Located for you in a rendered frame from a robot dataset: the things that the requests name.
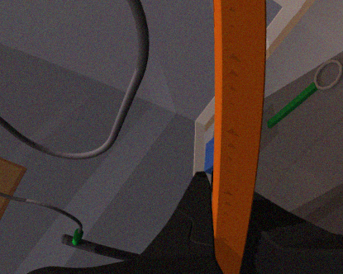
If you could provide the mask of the grey loop with green handle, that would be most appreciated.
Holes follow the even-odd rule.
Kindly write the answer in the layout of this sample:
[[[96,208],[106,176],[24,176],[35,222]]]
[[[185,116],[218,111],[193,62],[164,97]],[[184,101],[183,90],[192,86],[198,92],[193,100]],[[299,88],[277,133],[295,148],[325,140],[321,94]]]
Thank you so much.
[[[320,85],[318,85],[317,83],[317,75],[320,75],[319,73],[321,72],[321,70],[326,67],[328,64],[337,64],[338,65],[338,70],[340,70],[340,73],[338,73],[336,80],[334,80],[333,83],[331,83],[330,85],[326,85],[326,87],[320,87]],[[341,75],[343,74],[343,64],[341,64],[340,61],[338,60],[328,60],[325,61],[324,64],[320,65],[320,68],[317,69],[317,73],[314,74],[314,81],[313,83],[311,83],[310,85],[308,85],[307,88],[305,88],[305,90],[303,90],[303,92],[301,92],[300,94],[298,94],[297,97],[295,97],[291,103],[285,105],[284,108],[282,108],[281,111],[279,111],[279,113],[275,114],[274,116],[272,116],[271,120],[267,121],[267,127],[274,127],[274,125],[277,125],[279,123],[279,121],[282,120],[282,118],[284,118],[285,116],[288,116],[288,114],[291,113],[291,111],[294,110],[295,107],[298,107],[298,105],[300,105],[303,101],[307,100],[308,97],[310,97],[314,92],[318,90],[330,90],[330,88],[334,87],[334,85],[336,85],[341,78]]]

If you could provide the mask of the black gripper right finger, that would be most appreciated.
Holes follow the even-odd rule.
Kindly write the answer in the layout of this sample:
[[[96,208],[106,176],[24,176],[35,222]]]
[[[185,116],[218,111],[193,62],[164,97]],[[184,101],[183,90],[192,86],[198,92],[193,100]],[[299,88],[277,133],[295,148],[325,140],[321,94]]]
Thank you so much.
[[[240,274],[343,274],[343,234],[308,223],[255,191]]]

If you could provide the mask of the blue rectangular block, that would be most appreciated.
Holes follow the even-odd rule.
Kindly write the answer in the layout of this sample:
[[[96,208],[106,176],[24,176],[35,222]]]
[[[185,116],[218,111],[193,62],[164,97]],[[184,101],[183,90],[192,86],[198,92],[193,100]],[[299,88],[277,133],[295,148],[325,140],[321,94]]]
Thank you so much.
[[[205,153],[205,169],[206,173],[213,171],[213,157],[214,157],[214,137],[207,143],[207,152]]]

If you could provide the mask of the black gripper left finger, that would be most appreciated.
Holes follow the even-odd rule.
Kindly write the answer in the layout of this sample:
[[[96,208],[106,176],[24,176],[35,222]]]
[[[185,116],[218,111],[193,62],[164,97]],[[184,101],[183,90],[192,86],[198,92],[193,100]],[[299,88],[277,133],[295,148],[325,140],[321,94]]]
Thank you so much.
[[[223,274],[215,257],[211,184],[194,174],[168,223],[134,259],[97,267],[42,267],[26,274]]]

